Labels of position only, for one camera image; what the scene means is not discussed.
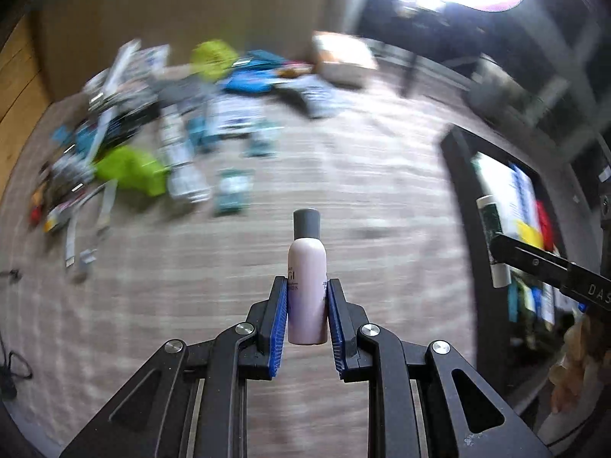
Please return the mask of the person's right hand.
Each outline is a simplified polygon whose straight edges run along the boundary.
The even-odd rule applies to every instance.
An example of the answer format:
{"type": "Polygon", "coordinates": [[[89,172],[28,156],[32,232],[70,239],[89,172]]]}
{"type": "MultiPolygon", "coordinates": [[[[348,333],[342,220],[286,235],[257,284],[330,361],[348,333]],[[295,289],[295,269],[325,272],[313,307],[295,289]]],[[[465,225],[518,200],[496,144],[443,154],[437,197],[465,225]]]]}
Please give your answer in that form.
{"type": "Polygon", "coordinates": [[[582,314],[563,337],[563,355],[548,373],[553,386],[551,410],[560,414],[575,407],[586,387],[586,371],[610,367],[610,327],[582,314]]]}

